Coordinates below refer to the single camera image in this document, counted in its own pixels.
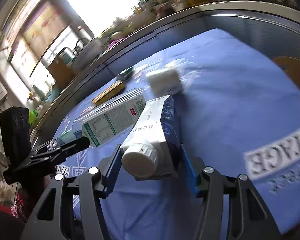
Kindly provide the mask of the blue white milk carton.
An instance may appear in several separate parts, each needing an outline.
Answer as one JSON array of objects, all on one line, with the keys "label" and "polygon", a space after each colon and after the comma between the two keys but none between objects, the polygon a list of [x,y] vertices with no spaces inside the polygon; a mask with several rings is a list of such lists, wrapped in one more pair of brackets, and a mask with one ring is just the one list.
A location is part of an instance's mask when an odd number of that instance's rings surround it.
[{"label": "blue white milk carton", "polygon": [[180,122],[173,96],[162,96],[146,102],[120,147],[121,163],[136,180],[177,178],[180,145]]}]

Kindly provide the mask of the grey kitchen counter cabinets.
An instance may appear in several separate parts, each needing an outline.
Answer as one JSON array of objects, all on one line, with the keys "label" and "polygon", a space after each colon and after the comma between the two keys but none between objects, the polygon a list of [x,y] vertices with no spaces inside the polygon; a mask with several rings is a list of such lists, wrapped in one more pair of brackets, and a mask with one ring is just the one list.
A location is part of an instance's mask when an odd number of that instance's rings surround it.
[{"label": "grey kitchen counter cabinets", "polygon": [[59,94],[30,135],[50,140],[66,114],[124,69],[210,29],[222,29],[269,58],[300,59],[300,11],[263,0],[228,0],[186,9],[158,20],[99,56]]}]

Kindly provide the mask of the clear plastic water bottle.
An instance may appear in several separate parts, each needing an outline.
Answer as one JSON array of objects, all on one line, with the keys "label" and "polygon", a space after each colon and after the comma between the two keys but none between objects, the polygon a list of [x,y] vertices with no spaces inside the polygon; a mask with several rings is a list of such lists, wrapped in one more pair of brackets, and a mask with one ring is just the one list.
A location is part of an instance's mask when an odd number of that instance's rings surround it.
[{"label": "clear plastic water bottle", "polygon": [[104,145],[134,126],[145,104],[145,91],[142,88],[134,88],[118,95],[81,114],[69,130],[47,145],[46,150],[55,150],[81,137],[87,137],[93,147]]}]

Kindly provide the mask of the green plastic cup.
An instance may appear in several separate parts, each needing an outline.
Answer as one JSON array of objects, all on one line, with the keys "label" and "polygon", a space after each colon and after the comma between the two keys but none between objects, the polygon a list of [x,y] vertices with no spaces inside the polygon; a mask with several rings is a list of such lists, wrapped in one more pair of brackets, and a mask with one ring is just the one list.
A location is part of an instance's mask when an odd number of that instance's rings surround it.
[{"label": "green plastic cup", "polygon": [[32,125],[36,121],[36,118],[38,116],[38,112],[36,109],[29,111],[29,124]]}]

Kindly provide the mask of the blue printed tablecloth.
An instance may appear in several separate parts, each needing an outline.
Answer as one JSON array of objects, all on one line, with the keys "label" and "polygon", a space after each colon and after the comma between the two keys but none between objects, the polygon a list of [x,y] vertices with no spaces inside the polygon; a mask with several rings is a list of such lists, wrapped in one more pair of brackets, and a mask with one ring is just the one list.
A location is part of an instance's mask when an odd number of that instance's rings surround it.
[{"label": "blue printed tablecloth", "polygon": [[[273,61],[220,29],[136,66],[176,63],[187,83],[174,98],[186,152],[221,174],[247,174],[280,232],[297,226],[300,90]],[[181,178],[137,181],[121,170],[101,206],[111,239],[191,239],[201,202]]]}]

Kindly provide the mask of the yellow red flat box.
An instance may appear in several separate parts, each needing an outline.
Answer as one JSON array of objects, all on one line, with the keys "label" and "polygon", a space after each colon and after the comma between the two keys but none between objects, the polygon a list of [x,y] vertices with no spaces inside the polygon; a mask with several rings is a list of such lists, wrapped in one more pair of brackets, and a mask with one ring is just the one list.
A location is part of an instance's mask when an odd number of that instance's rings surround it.
[{"label": "yellow red flat box", "polygon": [[125,82],[124,81],[116,81],[107,89],[102,91],[98,96],[96,96],[91,102],[95,106],[99,106],[110,99],[114,98],[115,96],[119,95],[125,89]]}]

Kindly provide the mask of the white teal sponge pack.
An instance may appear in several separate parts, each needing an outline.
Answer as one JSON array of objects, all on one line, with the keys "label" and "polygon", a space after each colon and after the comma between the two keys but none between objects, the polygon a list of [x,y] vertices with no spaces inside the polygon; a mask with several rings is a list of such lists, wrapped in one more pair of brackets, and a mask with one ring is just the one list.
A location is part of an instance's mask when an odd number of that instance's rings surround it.
[{"label": "white teal sponge pack", "polygon": [[179,74],[173,68],[162,68],[148,72],[146,80],[156,97],[174,95],[182,90]]}]

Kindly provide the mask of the green white torn wrapper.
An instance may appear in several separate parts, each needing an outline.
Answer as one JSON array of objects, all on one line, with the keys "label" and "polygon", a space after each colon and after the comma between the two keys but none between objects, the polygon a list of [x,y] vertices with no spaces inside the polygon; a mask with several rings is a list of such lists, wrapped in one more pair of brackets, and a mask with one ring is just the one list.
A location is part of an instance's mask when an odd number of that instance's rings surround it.
[{"label": "green white torn wrapper", "polygon": [[133,75],[133,73],[134,73],[134,67],[127,68],[116,76],[116,80],[126,81]]}]

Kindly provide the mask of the wooden cutting board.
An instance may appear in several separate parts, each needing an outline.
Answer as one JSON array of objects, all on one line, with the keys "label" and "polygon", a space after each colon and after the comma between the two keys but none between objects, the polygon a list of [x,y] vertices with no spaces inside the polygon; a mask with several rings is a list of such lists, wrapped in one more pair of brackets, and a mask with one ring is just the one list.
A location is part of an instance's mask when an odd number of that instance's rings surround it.
[{"label": "wooden cutting board", "polygon": [[47,70],[56,81],[56,86],[60,89],[64,89],[75,78],[72,69],[68,68],[58,56],[50,63]]}]

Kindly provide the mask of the white oval basin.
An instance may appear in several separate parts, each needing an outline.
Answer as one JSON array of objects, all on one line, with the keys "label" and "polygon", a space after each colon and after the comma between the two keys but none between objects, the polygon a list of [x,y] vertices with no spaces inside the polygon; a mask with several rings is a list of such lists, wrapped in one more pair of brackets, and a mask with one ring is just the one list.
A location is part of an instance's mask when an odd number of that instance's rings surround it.
[{"label": "white oval basin", "polygon": [[76,75],[78,75],[82,70],[89,66],[89,64],[91,64],[95,58],[97,58],[102,53],[102,42],[99,38],[93,38],[79,52],[70,68]]}]

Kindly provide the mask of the wooden chair back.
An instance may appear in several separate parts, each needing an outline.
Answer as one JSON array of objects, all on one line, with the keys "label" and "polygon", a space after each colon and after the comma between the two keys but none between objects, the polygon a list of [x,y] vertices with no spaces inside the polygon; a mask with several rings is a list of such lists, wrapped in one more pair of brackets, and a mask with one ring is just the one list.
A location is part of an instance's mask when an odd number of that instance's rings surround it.
[{"label": "wooden chair back", "polygon": [[273,58],[273,61],[283,69],[300,89],[300,60],[293,57],[280,56]]}]

